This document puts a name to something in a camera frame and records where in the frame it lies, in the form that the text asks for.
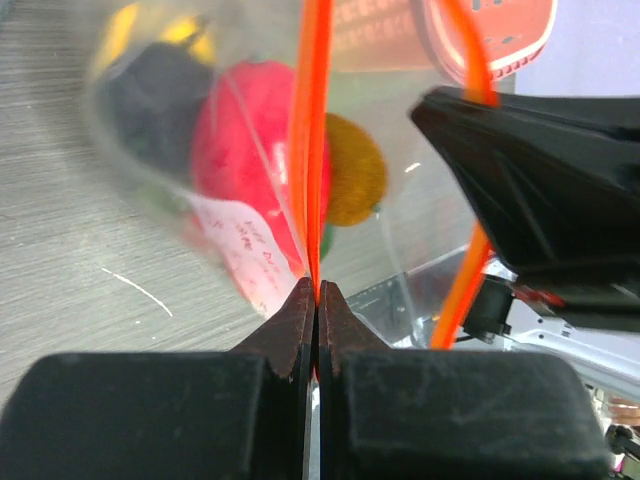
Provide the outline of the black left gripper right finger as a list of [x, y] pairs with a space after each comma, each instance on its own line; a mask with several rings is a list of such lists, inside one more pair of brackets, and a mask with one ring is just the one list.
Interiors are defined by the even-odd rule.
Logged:
[[602, 479], [587, 392], [535, 352], [386, 345], [324, 282], [318, 303], [324, 479]]

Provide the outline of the dark plum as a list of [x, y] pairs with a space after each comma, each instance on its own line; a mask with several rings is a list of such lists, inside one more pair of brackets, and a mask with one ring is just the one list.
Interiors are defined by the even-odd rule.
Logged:
[[212, 69], [185, 47], [154, 42], [108, 67], [99, 105], [134, 157], [184, 182], [193, 130], [212, 79]]

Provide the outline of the brown kiwi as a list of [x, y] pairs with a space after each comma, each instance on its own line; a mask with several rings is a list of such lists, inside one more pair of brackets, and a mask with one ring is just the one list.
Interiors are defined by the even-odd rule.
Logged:
[[352, 227], [366, 221], [386, 195], [386, 160], [373, 137], [343, 116], [327, 113], [325, 130], [332, 175], [327, 220]]

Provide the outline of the clear zip bag orange zipper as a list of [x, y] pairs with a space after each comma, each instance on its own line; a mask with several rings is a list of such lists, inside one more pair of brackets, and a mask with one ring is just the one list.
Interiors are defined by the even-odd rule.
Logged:
[[[271, 229], [253, 207], [210, 198], [194, 189], [191, 150], [188, 177], [181, 182], [144, 165], [118, 140], [98, 98], [108, 67], [97, 73], [93, 60], [110, 17], [134, 2], [140, 2], [143, 9], [158, 9], [151, 27], [161, 28], [178, 15], [200, 15], [208, 21], [216, 47], [214, 64], [206, 65], [213, 71], [209, 92], [214, 81], [239, 62], [277, 61], [295, 70], [287, 147], [289, 205], [283, 211], [300, 256], [301, 272], [292, 271]], [[325, 117], [334, 113], [327, 108], [333, 3], [82, 1], [79, 8], [93, 48], [86, 74], [86, 111], [98, 146], [118, 170], [118, 192], [183, 233], [196, 248], [224, 266], [237, 290], [264, 317], [279, 310], [299, 279], [318, 284], [332, 178]], [[156, 42], [155, 32], [145, 30], [142, 35], [142, 41], [131, 44], [121, 57], [137, 56]]]

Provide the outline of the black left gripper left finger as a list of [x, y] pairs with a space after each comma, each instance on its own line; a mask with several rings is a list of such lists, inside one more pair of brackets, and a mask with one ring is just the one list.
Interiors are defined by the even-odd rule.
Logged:
[[225, 352], [58, 353], [1, 415], [5, 479], [304, 479], [309, 279]]

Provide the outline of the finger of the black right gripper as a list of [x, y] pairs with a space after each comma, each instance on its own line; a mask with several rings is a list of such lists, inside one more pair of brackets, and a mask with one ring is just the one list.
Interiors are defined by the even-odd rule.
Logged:
[[438, 87], [410, 114], [450, 168], [534, 309], [582, 328], [639, 329], [639, 101]]

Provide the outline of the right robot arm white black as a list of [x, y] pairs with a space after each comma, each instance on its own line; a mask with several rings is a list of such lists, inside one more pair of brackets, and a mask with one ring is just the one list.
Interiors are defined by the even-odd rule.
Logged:
[[411, 120], [443, 158], [511, 281], [469, 315], [480, 338], [563, 356], [595, 386], [639, 393], [639, 102], [441, 86]]

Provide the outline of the yellow pear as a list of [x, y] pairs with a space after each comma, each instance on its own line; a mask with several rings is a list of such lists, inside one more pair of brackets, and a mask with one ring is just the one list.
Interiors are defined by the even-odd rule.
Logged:
[[116, 11], [106, 23], [103, 39], [93, 60], [93, 70], [102, 72], [118, 60], [136, 42], [143, 39], [143, 31], [156, 33], [155, 41], [185, 50], [203, 65], [213, 65], [216, 47], [208, 21], [200, 15], [178, 15], [161, 27], [151, 27], [152, 16], [158, 9], [143, 9], [134, 2]]

